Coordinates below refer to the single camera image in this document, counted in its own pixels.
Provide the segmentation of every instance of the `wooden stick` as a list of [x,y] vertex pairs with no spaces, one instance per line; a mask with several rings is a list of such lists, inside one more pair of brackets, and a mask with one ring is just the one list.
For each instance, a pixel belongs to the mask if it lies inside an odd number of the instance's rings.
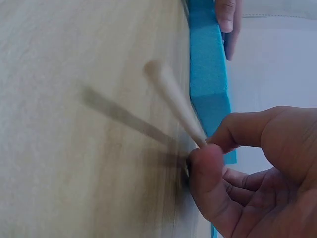
[[206,136],[179,88],[171,68],[158,60],[153,60],[144,66],[144,73],[196,144],[200,148],[205,146]]

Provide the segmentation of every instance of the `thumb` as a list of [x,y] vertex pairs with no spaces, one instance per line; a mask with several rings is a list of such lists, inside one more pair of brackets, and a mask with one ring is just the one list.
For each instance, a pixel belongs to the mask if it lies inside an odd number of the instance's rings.
[[236,0],[216,0],[215,11],[221,31],[229,33],[233,30]]
[[190,190],[201,214],[224,237],[231,237],[242,206],[230,199],[223,179],[223,155],[217,145],[207,145],[190,155]]

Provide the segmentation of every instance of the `finger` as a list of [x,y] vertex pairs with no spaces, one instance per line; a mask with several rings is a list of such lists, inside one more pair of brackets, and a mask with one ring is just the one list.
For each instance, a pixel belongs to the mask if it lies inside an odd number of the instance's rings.
[[242,146],[261,146],[265,126],[289,107],[275,107],[256,113],[232,113],[221,122],[208,143],[220,146],[224,153]]
[[226,169],[223,179],[235,187],[249,191],[257,191],[268,171],[269,170],[265,170],[249,175],[233,169]]
[[224,33],[233,30],[234,12],[236,9],[236,0],[216,0],[215,11],[220,29]]
[[226,180],[223,180],[223,184],[231,200],[240,203],[242,206],[246,206],[254,195],[254,192],[235,187],[228,183]]
[[223,155],[220,147],[208,145],[191,155],[190,190],[202,215],[224,237],[231,237],[242,206],[228,196],[222,179]]
[[234,49],[238,41],[242,23],[242,0],[236,0],[236,9],[233,17],[233,30],[226,34],[224,39],[224,50],[228,60],[232,60]]

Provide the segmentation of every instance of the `blue foam block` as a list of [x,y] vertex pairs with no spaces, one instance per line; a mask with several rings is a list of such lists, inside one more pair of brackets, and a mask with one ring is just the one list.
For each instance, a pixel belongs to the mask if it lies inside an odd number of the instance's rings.
[[[189,0],[190,97],[207,136],[231,112],[221,31],[213,0]],[[236,163],[236,152],[225,155]]]

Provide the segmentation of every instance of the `skin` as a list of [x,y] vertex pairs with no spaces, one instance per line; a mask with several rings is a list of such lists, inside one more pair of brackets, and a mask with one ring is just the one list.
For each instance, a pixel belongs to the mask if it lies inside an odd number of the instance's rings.
[[223,33],[224,50],[228,60],[232,60],[242,21],[242,0],[216,0],[215,12]]
[[[317,109],[230,114],[208,143],[190,155],[190,190],[225,238],[317,237]],[[273,168],[226,168],[239,146],[261,147]]]

